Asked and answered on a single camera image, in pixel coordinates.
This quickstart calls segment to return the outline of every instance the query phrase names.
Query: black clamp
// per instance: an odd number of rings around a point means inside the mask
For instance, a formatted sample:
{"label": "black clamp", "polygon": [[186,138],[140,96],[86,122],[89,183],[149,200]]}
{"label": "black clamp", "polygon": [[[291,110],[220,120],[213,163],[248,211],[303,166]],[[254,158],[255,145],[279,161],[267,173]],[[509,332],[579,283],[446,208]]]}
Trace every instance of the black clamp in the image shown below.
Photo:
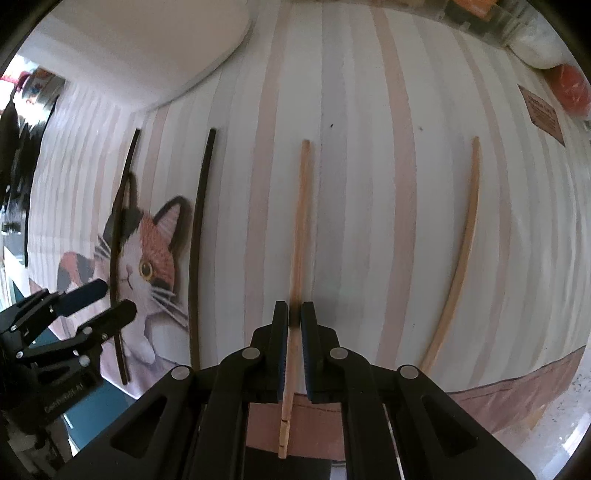
{"label": "black clamp", "polygon": [[412,365],[371,365],[301,308],[308,398],[341,403],[348,479],[534,480],[511,452]]}
{"label": "black clamp", "polygon": [[282,397],[287,303],[249,347],[194,372],[173,368],[58,472],[56,480],[241,478],[248,404]]}
{"label": "black clamp", "polygon": [[41,290],[0,313],[0,405],[24,433],[50,424],[102,383],[101,344],[136,314],[132,301],[80,325],[60,342],[33,342],[58,316],[70,316],[105,296],[108,286],[94,280],[69,293]]}

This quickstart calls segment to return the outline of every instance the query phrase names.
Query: wooden chopstick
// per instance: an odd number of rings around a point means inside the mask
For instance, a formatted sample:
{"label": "wooden chopstick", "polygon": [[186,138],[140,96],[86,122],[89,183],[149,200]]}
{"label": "wooden chopstick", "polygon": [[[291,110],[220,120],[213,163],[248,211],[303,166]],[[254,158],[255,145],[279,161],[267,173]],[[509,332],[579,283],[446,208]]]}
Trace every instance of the wooden chopstick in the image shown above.
{"label": "wooden chopstick", "polygon": [[428,374],[437,356],[443,342],[447,338],[449,327],[456,314],[457,304],[462,293],[464,280],[466,279],[466,271],[468,267],[468,259],[474,243],[474,234],[476,232],[476,215],[478,213],[478,197],[480,190],[480,163],[482,161],[482,149],[480,147],[480,139],[474,137],[472,141],[472,175],[470,177],[470,196],[468,200],[468,213],[466,216],[466,227],[464,230],[464,238],[462,247],[460,249],[460,256],[457,261],[456,272],[454,273],[452,286],[449,289],[447,301],[443,307],[443,312],[439,318],[437,329],[431,340],[431,344],[425,353],[425,357],[421,363],[420,369]]}
{"label": "wooden chopstick", "polygon": [[279,458],[287,457],[290,438],[291,411],[296,391],[298,367],[301,358],[300,307],[305,279],[304,260],[308,241],[308,216],[310,203],[310,141],[301,143],[300,189],[295,208],[294,249],[291,256],[290,318],[287,333],[287,357],[285,359],[285,388],[281,405],[279,430]]}

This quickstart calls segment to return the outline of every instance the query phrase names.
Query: orange ball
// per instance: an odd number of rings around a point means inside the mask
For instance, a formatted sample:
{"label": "orange ball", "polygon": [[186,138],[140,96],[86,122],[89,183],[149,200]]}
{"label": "orange ball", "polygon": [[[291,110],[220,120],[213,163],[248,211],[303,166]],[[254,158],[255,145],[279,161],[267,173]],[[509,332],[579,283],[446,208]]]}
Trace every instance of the orange ball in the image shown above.
{"label": "orange ball", "polygon": [[591,110],[591,91],[583,73],[563,63],[544,74],[564,110],[571,116],[587,118]]}

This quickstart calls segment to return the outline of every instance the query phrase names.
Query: cat paw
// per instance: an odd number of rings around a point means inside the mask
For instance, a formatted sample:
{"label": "cat paw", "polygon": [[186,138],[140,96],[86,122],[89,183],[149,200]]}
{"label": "cat paw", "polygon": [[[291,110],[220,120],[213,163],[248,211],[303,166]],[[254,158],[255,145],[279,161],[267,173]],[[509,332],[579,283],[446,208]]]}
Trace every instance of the cat paw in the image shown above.
{"label": "cat paw", "polygon": [[126,350],[131,353],[128,356],[133,356],[144,364],[152,365],[156,361],[156,354],[148,339],[144,339],[144,341],[134,339],[133,344],[125,342],[125,346]]}

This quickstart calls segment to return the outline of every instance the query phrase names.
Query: brown label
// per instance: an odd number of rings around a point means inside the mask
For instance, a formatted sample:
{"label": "brown label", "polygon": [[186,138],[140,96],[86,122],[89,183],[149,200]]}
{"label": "brown label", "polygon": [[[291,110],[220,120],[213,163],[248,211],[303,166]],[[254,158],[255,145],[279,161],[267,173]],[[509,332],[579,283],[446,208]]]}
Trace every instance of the brown label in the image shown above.
{"label": "brown label", "polygon": [[527,105],[527,111],[530,113],[531,122],[541,128],[544,132],[552,135],[556,140],[564,145],[564,137],[556,116],[556,110],[544,99],[531,93],[528,89],[518,85],[523,95],[523,100]]}

